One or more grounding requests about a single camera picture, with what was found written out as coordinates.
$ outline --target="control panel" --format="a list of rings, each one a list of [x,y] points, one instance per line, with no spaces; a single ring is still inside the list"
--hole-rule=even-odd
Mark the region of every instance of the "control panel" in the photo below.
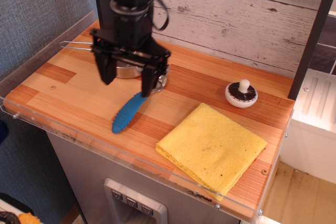
[[[111,209],[116,210],[116,204],[122,202],[154,218],[156,224],[168,224],[167,208],[160,202],[111,178],[105,179],[104,188]]]

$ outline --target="wooden countertop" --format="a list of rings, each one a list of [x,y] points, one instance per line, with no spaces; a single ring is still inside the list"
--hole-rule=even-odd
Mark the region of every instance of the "wooden countertop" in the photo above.
[[[75,41],[92,42],[92,27],[99,27],[98,22]],[[222,209],[240,219],[253,218],[294,105],[287,99],[292,79],[161,44],[172,52],[168,84],[163,91],[151,94],[119,134],[111,132],[113,118],[141,91],[141,79],[115,79],[105,85],[90,51],[62,49],[13,90],[4,105],[43,129],[214,205],[214,198],[154,150],[159,140],[204,102],[268,142],[220,202]],[[224,95],[229,83],[241,79],[250,80],[259,95],[257,102],[246,109],[233,107]]]

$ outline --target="whitewashed wood wall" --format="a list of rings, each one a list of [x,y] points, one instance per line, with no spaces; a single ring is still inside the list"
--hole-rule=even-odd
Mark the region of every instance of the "whitewashed wood wall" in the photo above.
[[[163,0],[153,37],[294,77],[321,0]],[[165,12],[155,5],[159,26]]]

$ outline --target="folded towel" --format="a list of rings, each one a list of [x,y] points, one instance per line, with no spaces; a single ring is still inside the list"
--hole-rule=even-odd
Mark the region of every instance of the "folded towel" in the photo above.
[[[155,150],[197,183],[226,195],[266,145],[261,137],[202,103]]]

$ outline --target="black robotic arm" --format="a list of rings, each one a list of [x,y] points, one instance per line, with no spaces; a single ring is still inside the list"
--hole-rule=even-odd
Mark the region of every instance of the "black robotic arm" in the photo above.
[[[170,52],[152,38],[154,0],[111,0],[112,28],[93,29],[92,51],[101,79],[111,83],[117,61],[141,67],[142,93],[148,97],[159,77],[167,73]],[[168,25],[168,17],[160,30]]]

